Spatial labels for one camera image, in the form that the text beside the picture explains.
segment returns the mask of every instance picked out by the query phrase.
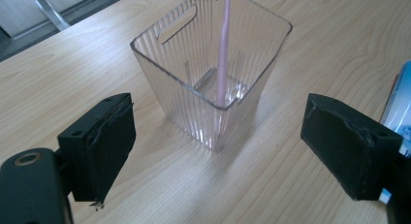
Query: transparent container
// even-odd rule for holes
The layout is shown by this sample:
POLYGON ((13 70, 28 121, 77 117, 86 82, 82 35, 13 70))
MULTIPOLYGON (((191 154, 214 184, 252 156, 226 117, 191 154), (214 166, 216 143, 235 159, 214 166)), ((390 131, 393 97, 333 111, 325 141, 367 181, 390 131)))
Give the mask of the transparent container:
POLYGON ((226 103, 216 105, 224 0, 185 0, 131 47, 166 116, 219 150, 257 107, 290 22, 251 0, 231 0, 226 103))

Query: wood grain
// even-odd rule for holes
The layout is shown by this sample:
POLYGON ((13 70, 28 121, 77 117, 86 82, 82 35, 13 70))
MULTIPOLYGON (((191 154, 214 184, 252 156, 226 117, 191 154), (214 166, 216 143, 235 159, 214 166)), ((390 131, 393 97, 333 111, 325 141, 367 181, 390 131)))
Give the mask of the wood grain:
POLYGON ((210 152, 160 109, 129 43, 182 0, 122 0, 0 64, 0 163, 131 92, 137 141, 103 210, 77 223, 387 223, 300 140, 309 92, 378 120, 411 58, 411 0, 254 0, 294 25, 250 131, 210 152))

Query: gray floor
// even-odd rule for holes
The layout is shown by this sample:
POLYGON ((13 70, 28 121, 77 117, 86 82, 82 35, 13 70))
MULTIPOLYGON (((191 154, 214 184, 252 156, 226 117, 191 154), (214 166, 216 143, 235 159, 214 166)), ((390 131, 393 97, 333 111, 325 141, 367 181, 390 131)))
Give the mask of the gray floor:
MULTIPOLYGON (((60 14, 73 25, 117 1, 119 0, 84 0, 60 14)), ((9 38, 9 36, 0 29, 0 62, 36 45, 57 32, 56 27, 49 21, 39 23, 14 39, 9 38)))

